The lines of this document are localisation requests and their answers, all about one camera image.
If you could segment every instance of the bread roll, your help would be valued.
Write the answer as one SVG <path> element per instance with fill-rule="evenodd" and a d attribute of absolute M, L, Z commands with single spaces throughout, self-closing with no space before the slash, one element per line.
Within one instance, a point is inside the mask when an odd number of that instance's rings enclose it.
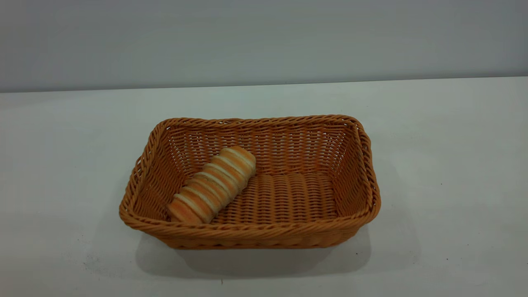
<path fill-rule="evenodd" d="M 186 185 L 167 206 L 171 221 L 208 224 L 242 192 L 255 174 L 256 159 L 239 146 L 225 147 Z"/>

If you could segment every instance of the woven basket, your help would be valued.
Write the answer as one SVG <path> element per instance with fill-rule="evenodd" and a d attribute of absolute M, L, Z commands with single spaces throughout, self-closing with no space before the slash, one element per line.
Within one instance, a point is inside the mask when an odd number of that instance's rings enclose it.
<path fill-rule="evenodd" d="M 170 222 L 173 194 L 234 145 L 257 158 L 243 193 L 210 224 Z M 370 140 L 355 118 L 174 118 L 150 134 L 119 215 L 173 248 L 313 248 L 354 236 L 380 205 Z"/>

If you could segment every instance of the white table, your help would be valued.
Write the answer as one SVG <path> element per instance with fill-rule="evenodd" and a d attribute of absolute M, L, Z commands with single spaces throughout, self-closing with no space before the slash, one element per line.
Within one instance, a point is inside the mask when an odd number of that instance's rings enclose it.
<path fill-rule="evenodd" d="M 347 114 L 378 217 L 328 249 L 181 251 L 118 205 L 171 117 Z M 0 94 L 2 296 L 524 296 L 528 78 Z"/>

